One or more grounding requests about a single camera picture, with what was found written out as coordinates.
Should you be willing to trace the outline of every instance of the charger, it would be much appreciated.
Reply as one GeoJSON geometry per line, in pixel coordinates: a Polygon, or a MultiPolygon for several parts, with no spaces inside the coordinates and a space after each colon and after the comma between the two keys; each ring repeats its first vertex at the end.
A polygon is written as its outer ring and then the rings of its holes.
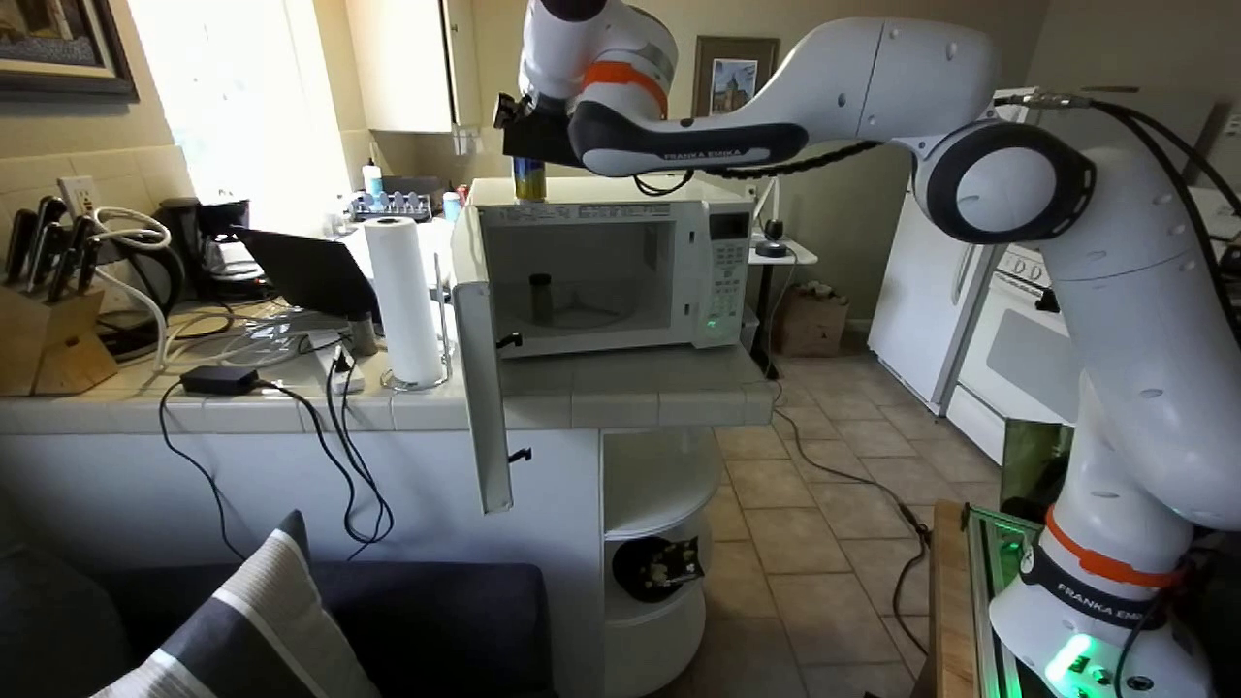
{"type": "Polygon", "coordinates": [[[184,386],[192,394],[245,394],[262,386],[262,373],[238,366],[198,366],[184,376],[184,386]]]}

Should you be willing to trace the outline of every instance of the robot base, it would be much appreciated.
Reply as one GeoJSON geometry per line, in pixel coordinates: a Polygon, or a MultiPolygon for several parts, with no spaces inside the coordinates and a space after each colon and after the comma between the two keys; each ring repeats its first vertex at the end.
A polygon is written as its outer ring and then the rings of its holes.
{"type": "Polygon", "coordinates": [[[1187,651],[1169,620],[1165,627],[1138,631],[1125,675],[1119,663],[1133,627],[1100,623],[1042,585],[1013,576],[989,606],[1001,644],[1033,668],[1055,698],[1119,698],[1119,682],[1133,698],[1210,698],[1210,672],[1187,651]]]}

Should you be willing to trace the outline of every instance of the knife block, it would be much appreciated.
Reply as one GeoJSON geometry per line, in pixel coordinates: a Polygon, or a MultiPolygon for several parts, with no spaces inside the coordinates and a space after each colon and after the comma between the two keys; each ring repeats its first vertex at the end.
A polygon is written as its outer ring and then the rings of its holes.
{"type": "Polygon", "coordinates": [[[78,394],[117,376],[95,335],[104,293],[69,293],[53,308],[0,286],[0,394],[78,394]]]}

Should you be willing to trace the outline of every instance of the white pillow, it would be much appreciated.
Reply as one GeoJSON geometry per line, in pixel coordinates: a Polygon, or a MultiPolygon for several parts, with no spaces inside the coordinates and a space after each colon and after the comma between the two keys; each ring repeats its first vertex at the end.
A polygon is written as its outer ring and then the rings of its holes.
{"type": "Polygon", "coordinates": [[[377,698],[305,567],[291,513],[196,618],[100,698],[324,694],[377,698]]]}

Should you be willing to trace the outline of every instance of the white appliance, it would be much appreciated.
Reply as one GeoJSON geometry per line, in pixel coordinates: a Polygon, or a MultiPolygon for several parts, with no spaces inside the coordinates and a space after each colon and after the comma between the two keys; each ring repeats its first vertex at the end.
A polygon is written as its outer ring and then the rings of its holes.
{"type": "Polygon", "coordinates": [[[916,195],[904,195],[870,350],[935,415],[954,393],[992,261],[997,247],[947,235],[916,195]]]}
{"type": "Polygon", "coordinates": [[[1010,243],[947,404],[947,417],[997,467],[1010,417],[1076,423],[1077,415],[1076,341],[1053,300],[1042,257],[1010,243]]]}
{"type": "Polygon", "coordinates": [[[511,177],[481,177],[458,235],[495,337],[520,337],[501,358],[718,350],[740,341],[750,209],[710,183],[644,198],[627,177],[551,177],[523,205],[511,177]]]}

